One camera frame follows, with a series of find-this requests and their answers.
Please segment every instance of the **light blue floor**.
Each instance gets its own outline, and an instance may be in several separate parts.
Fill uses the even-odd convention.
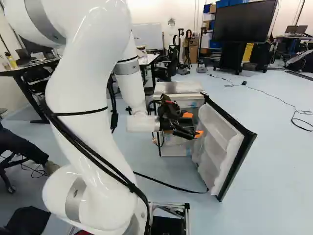
[[[241,76],[208,73],[276,95],[298,109],[313,110],[313,82],[283,71],[244,71]],[[200,81],[210,97],[247,129],[258,134],[224,201],[193,195],[138,178],[139,187],[157,202],[189,202],[192,235],[312,235],[313,231],[313,134],[294,127],[293,110],[280,101],[246,87],[226,88],[220,78],[192,71],[173,80]],[[125,103],[118,100],[120,119],[114,138],[133,170],[170,184],[203,191],[205,185],[190,158],[160,158],[151,134],[126,132]],[[67,164],[48,125],[21,121],[34,116],[31,107],[2,123],[14,133],[34,142],[58,164]],[[11,196],[0,181],[0,225],[19,207],[45,209],[41,190],[45,179],[31,179],[17,166],[7,175],[17,186]],[[69,225],[52,216],[44,235],[65,235]]]

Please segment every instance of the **whiteboard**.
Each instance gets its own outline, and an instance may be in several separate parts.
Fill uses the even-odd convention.
[[[136,46],[146,45],[146,49],[163,49],[161,23],[136,23],[132,29]]]

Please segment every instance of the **person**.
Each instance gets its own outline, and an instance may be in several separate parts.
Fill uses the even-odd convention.
[[[60,168],[59,165],[50,161],[49,155],[43,152],[39,147],[28,140],[15,135],[10,130],[4,128],[0,123],[0,154],[9,150],[15,154],[21,154],[27,159],[41,164],[46,175],[50,176],[54,171]]]

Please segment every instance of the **black monitor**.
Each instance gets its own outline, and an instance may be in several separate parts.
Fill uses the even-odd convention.
[[[276,5],[277,0],[265,0],[217,8],[212,40],[265,42]]]
[[[20,37],[23,44],[25,45],[26,50],[29,54],[38,53],[38,52],[50,52],[52,48],[38,45],[36,43],[30,42],[29,40]]]
[[[307,28],[308,28],[307,25],[299,25],[296,33],[305,34],[305,31],[307,31]]]
[[[295,25],[288,25],[286,28],[285,33],[291,33],[291,34],[295,34],[298,30],[298,26]]]

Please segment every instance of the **open fridge door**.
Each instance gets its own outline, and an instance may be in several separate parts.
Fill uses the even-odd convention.
[[[197,130],[204,134],[194,143],[192,161],[211,195],[221,202],[257,134],[244,128],[206,92],[201,94],[205,104],[199,109]]]

